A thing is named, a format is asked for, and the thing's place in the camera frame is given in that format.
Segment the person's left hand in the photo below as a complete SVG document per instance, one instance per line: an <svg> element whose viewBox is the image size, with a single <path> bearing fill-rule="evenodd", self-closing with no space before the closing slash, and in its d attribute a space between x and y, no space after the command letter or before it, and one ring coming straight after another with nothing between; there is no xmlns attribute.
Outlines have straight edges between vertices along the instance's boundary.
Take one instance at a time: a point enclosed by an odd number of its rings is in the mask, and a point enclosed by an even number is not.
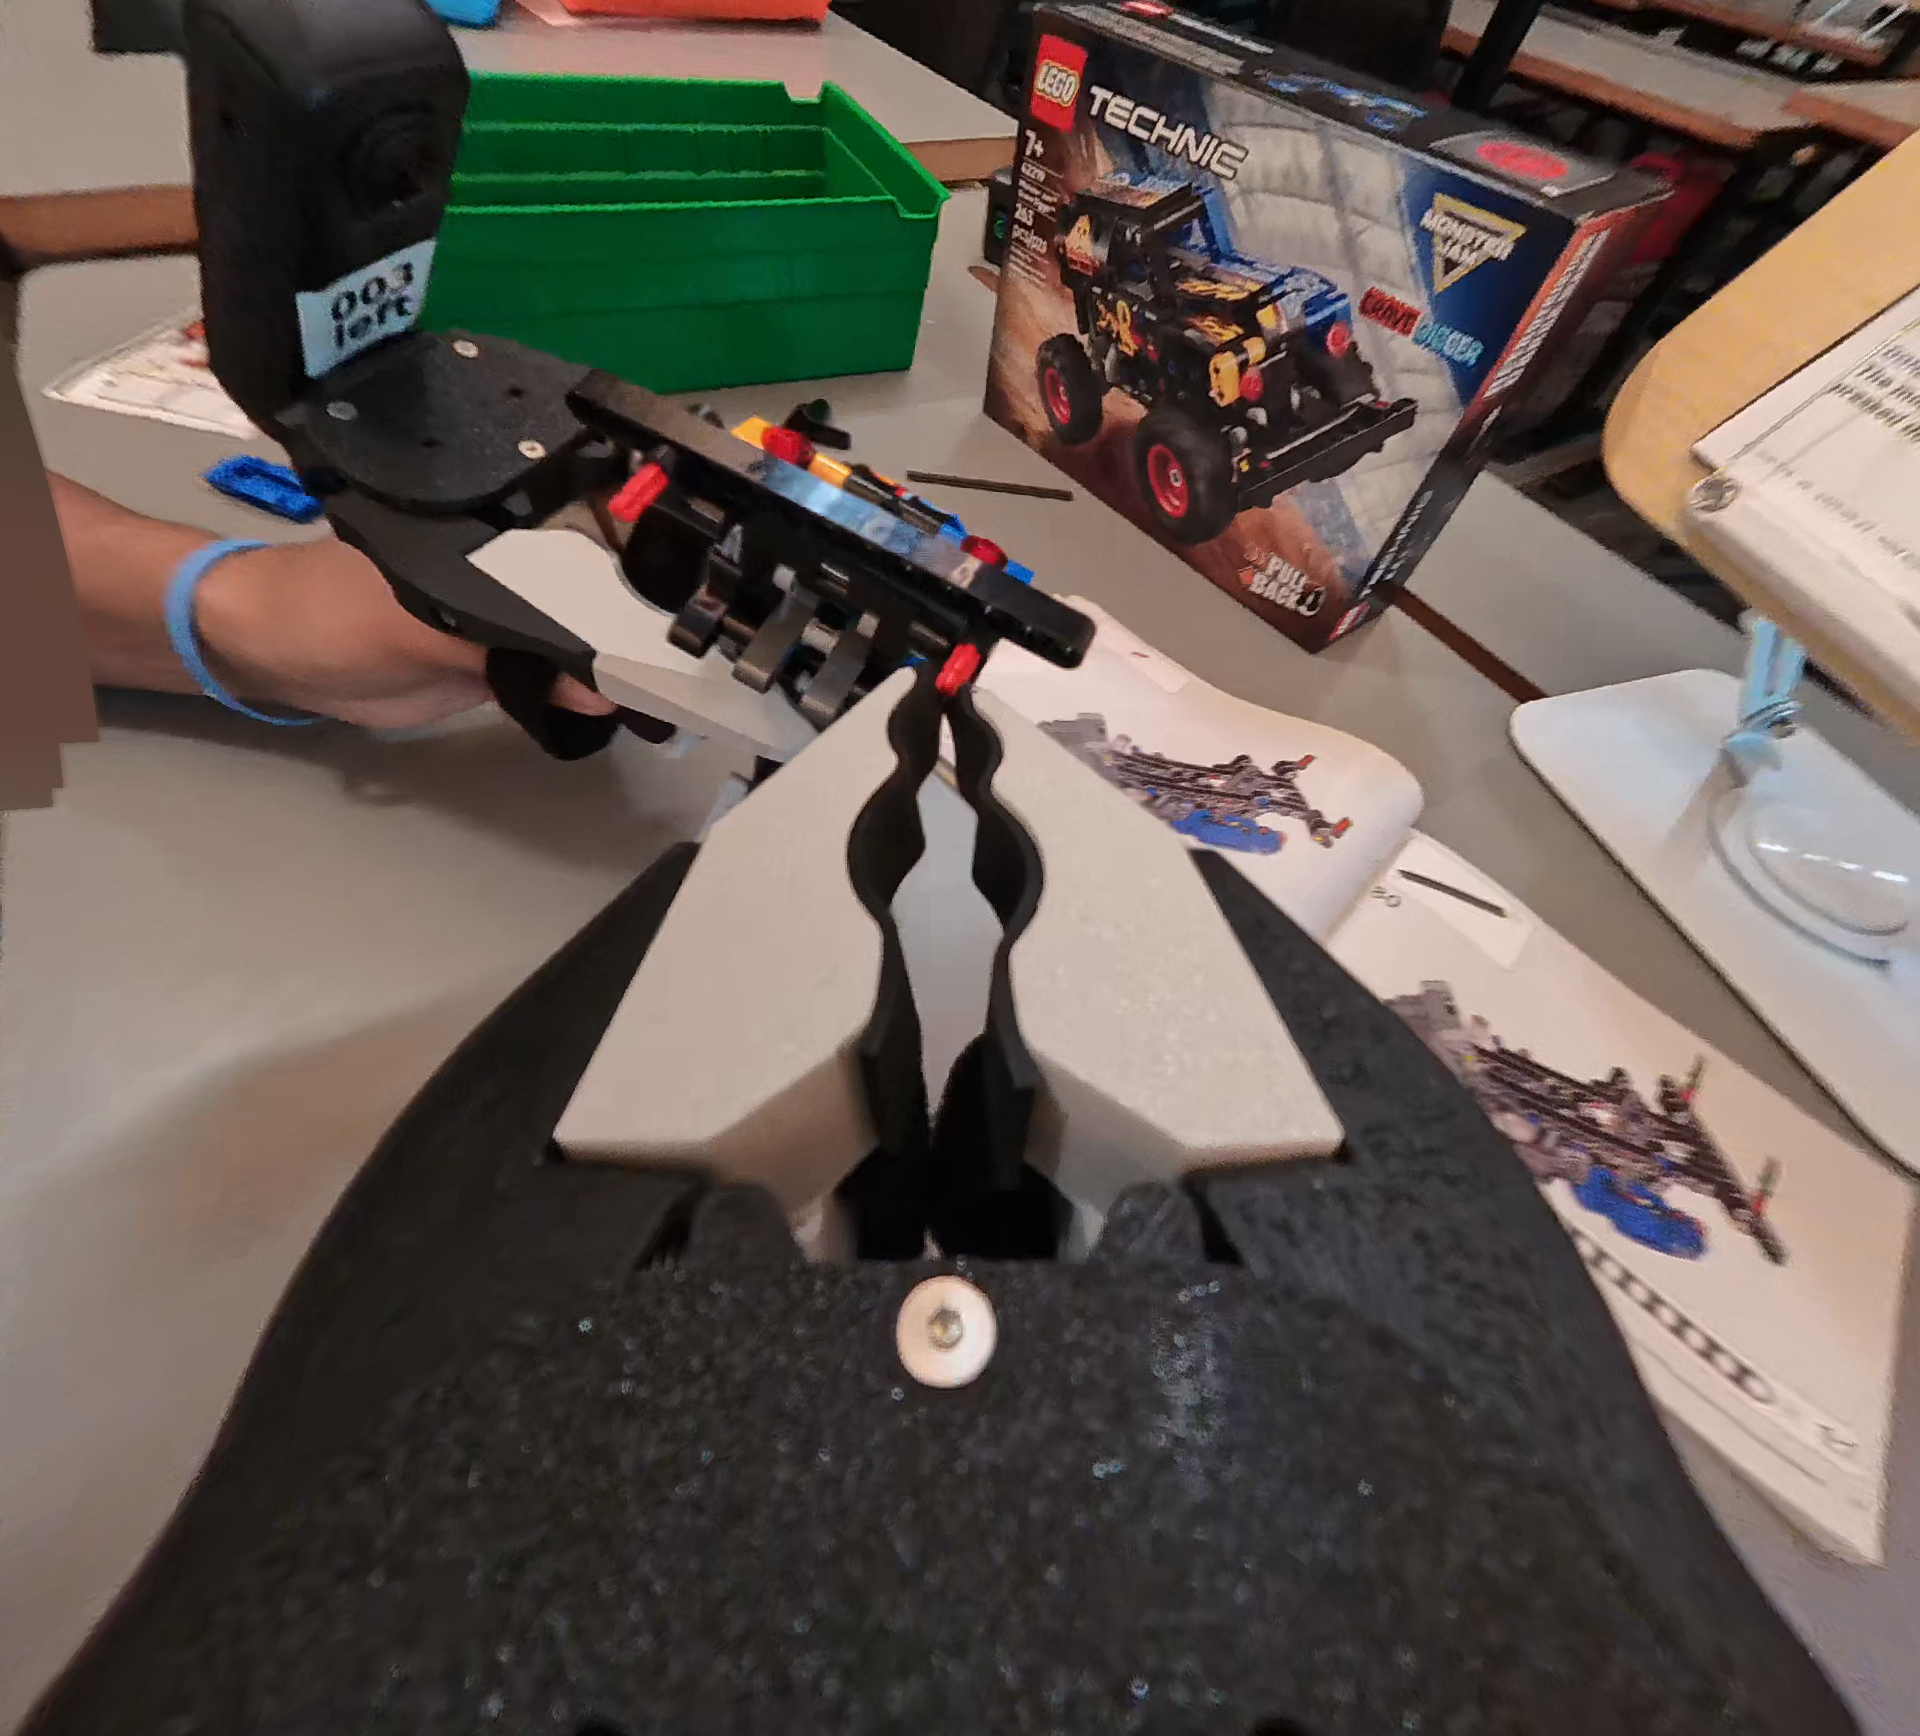
<svg viewBox="0 0 1920 1736"><path fill-rule="evenodd" d="M324 645L299 704L363 730L424 730L480 711L506 714L486 647L409 618L362 626Z"/></svg>

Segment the printed instruction sheet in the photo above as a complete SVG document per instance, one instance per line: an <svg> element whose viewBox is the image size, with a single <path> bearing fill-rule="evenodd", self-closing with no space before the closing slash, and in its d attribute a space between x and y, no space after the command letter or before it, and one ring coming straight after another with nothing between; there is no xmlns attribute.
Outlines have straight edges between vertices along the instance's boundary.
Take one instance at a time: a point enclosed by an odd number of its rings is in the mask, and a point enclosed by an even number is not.
<svg viewBox="0 0 1920 1736"><path fill-rule="evenodd" d="M1914 290L1699 435L1691 464L1723 472L1754 454L1792 461L1855 426L1885 446L1918 441Z"/></svg>

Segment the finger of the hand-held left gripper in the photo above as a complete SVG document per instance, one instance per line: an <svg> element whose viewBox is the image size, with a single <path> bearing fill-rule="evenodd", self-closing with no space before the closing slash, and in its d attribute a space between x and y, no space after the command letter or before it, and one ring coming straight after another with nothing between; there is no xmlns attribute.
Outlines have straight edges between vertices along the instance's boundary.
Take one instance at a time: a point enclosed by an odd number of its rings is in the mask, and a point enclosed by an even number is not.
<svg viewBox="0 0 1920 1736"><path fill-rule="evenodd" d="M786 691L741 682L720 647L692 655L673 645L672 614L632 588L598 539L513 529L478 549L476 568L587 645L594 687L621 711L720 741L738 763L788 763L814 741Z"/></svg>

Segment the sticker sheet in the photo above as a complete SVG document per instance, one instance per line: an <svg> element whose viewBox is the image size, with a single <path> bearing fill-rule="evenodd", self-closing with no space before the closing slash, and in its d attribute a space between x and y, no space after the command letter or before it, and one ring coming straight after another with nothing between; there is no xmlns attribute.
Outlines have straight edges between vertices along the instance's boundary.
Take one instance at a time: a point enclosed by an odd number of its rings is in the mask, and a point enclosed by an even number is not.
<svg viewBox="0 0 1920 1736"><path fill-rule="evenodd" d="M255 435L255 425L213 374L202 317L159 324L102 358L83 360L46 384L42 396L50 404L238 442Z"/></svg>

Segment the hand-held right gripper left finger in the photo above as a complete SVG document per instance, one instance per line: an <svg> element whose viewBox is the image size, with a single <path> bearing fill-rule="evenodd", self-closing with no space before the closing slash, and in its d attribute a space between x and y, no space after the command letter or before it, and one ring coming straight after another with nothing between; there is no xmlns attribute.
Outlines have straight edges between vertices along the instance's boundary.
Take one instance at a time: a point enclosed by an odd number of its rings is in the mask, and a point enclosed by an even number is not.
<svg viewBox="0 0 1920 1736"><path fill-rule="evenodd" d="M895 895L938 753L899 671L708 829L554 1126L572 1163L754 1183L800 1211L928 1150Z"/></svg>

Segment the lego instruction booklet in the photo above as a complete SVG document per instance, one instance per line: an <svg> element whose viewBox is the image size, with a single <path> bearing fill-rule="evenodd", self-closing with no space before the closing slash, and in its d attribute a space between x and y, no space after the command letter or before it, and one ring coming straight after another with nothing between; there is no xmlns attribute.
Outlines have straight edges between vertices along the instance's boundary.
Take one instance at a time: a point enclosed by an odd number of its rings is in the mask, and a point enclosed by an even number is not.
<svg viewBox="0 0 1920 1736"><path fill-rule="evenodd" d="M1478 1101L1644 1388L1815 1543L1885 1563L1914 1188L1418 826L1406 765L1121 634L975 691L1225 857Z"/></svg>

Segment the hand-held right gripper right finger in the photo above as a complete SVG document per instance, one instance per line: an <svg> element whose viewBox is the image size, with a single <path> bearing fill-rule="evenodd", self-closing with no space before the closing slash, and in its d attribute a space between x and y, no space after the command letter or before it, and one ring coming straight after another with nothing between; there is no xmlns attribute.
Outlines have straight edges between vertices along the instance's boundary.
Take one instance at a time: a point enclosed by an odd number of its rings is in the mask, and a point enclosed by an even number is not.
<svg viewBox="0 0 1920 1736"><path fill-rule="evenodd" d="M973 886L997 923L983 1026L936 1167L1070 1204L1333 1156L1344 1130L1173 829L983 690L949 711Z"/></svg>

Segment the blue lego plate piece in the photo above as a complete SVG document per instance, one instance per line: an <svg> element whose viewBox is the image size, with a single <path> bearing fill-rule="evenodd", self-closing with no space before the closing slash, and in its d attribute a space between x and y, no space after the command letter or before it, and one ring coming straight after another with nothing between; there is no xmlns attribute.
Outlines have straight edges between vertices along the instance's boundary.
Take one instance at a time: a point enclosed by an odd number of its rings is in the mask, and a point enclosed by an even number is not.
<svg viewBox="0 0 1920 1736"><path fill-rule="evenodd" d="M316 525L324 520L324 500L314 495L299 475L266 457L226 457L202 475L205 486L226 500L237 500L277 521Z"/></svg>

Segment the blue wristband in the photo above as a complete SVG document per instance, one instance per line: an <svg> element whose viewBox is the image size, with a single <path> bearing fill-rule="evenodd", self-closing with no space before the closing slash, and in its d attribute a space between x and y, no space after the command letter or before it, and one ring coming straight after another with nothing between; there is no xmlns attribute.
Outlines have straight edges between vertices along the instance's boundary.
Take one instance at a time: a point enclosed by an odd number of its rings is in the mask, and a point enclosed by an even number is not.
<svg viewBox="0 0 1920 1736"><path fill-rule="evenodd" d="M171 651L175 662L185 671L193 690L205 694L205 699L220 704L232 716L241 716L257 723L269 723L277 730L308 730L318 727L324 719L299 714L299 711L266 711L255 708L251 703L241 699L238 694L228 691L222 679L216 674L213 659L205 650L202 627L198 627L198 594L208 573L217 571L222 561L257 553L271 549L266 541L245 541L245 539L213 539L205 541L198 549L190 549L180 565L171 573L165 592L163 592L163 631L171 645Z"/></svg>

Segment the lego set box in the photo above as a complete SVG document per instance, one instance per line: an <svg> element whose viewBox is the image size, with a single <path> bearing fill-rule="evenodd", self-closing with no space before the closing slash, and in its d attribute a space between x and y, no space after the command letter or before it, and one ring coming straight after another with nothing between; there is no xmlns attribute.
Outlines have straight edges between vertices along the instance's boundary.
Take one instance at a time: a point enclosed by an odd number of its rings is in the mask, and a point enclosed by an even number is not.
<svg viewBox="0 0 1920 1736"><path fill-rule="evenodd" d="M1161 0L1040 6L983 413L1320 651L1535 413L1665 195Z"/></svg>

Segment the green plastic bin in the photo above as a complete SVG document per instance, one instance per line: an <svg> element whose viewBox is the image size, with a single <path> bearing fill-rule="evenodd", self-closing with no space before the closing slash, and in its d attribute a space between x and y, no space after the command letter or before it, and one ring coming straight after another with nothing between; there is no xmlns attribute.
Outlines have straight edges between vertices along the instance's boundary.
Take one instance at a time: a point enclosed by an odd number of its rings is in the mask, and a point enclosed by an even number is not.
<svg viewBox="0 0 1920 1736"><path fill-rule="evenodd" d="M944 202L836 84L472 74L421 327L660 396L895 374Z"/></svg>

